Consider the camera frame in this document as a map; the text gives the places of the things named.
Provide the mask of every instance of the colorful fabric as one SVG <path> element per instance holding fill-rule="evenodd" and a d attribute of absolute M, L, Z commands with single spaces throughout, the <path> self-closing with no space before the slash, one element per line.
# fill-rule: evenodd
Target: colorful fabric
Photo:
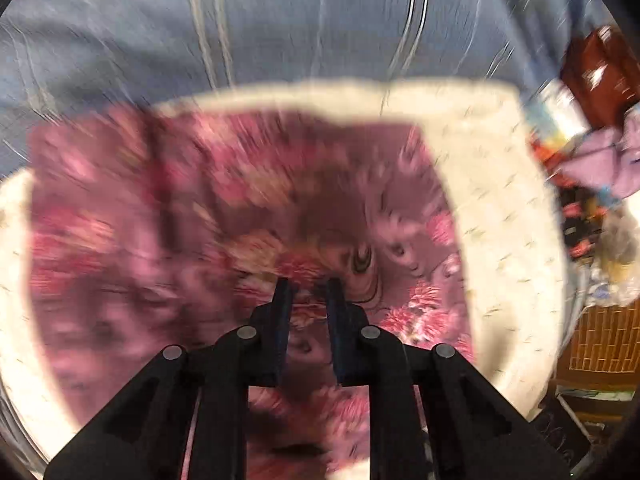
<path fill-rule="evenodd" d="M 558 170 L 593 190 L 623 199 L 640 190 L 640 107 L 625 115 L 624 129 L 591 132 Z"/>
<path fill-rule="evenodd" d="M 31 145 L 33 309 L 81 423 L 163 346 L 244 323 L 277 276 L 300 291 L 284 384 L 250 392 L 250 476 L 368 456 L 366 391 L 331 370 L 328 276 L 404 342 L 472 356 L 452 215 L 415 126 L 113 107 Z M 276 459 L 297 444 L 320 458 Z"/>
<path fill-rule="evenodd" d="M 550 174 L 549 180 L 557 187 L 560 227 L 569 257 L 574 261 L 592 257 L 604 214 L 600 200 L 589 189 L 577 186 L 575 181 L 558 173 L 558 165 L 566 160 L 566 156 L 544 147 L 536 137 L 536 130 L 531 138 L 531 147 Z"/>

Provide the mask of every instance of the pink floral blanket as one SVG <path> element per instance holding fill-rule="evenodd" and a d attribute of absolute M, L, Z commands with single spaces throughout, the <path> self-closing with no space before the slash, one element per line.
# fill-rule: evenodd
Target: pink floral blanket
<path fill-rule="evenodd" d="M 471 358 L 453 219 L 415 126 L 119 106 L 39 127 L 31 153 L 31 298 L 80 423 L 165 345 L 244 323 L 278 276 L 300 291 L 284 384 L 250 393 L 250 477 L 368 456 L 367 393 L 332 374 L 328 276 L 405 343 Z"/>

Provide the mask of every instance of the lattice panel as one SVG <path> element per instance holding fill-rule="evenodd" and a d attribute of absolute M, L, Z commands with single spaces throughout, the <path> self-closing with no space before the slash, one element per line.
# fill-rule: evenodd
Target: lattice panel
<path fill-rule="evenodd" d="M 569 370 L 635 372 L 640 358 L 640 301 L 594 306 L 580 318 L 571 342 Z"/>

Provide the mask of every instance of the plastic bag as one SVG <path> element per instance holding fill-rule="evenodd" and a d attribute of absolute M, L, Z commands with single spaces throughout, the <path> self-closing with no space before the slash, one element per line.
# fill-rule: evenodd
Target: plastic bag
<path fill-rule="evenodd" d="M 591 266 L 589 306 L 625 306 L 640 296 L 640 228 L 624 205 L 611 209 Z"/>

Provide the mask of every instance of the fabric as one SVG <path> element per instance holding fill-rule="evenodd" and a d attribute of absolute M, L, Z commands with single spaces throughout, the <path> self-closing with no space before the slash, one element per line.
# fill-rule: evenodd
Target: fabric
<path fill-rule="evenodd" d="M 622 199 L 640 190 L 640 110 L 625 115 L 624 130 L 615 126 L 591 132 L 558 171 L 581 186 L 606 190 Z"/>
<path fill-rule="evenodd" d="M 555 364 L 565 272 L 554 197 L 527 147 L 530 130 L 518 92 L 497 82 L 462 80 L 403 82 L 386 90 L 353 80 L 265 85 L 180 100 L 161 110 L 295 109 L 341 125 L 418 124 L 454 216 L 474 364 L 528 416 Z M 42 341 L 26 291 L 32 182 L 31 172 L 21 172 L 0 186 L 0 261 L 11 269 L 0 274 L 0 370 L 20 420 L 52 457 L 79 426 L 55 381 L 47 379 L 52 370 L 38 351 Z M 368 478 L 368 472 L 363 461 L 332 478 Z"/>
<path fill-rule="evenodd" d="M 566 160 L 567 155 L 547 148 L 536 128 L 530 142 L 558 194 L 558 223 L 569 258 L 579 262 L 593 257 L 605 211 L 596 193 L 579 187 L 575 180 L 559 171 L 561 161 Z"/>
<path fill-rule="evenodd" d="M 0 19 L 0 176 L 43 117 L 269 81 L 558 76 L 600 0 L 14 0 Z"/>
<path fill-rule="evenodd" d="M 453 218 L 415 126 L 123 106 L 31 145 L 31 298 L 81 424 L 164 346 L 246 323 L 278 276 L 300 290 L 283 385 L 250 395 L 254 474 L 252 451 L 315 444 L 331 470 L 368 456 L 367 390 L 335 386 L 328 277 L 371 323 L 472 358 Z"/>

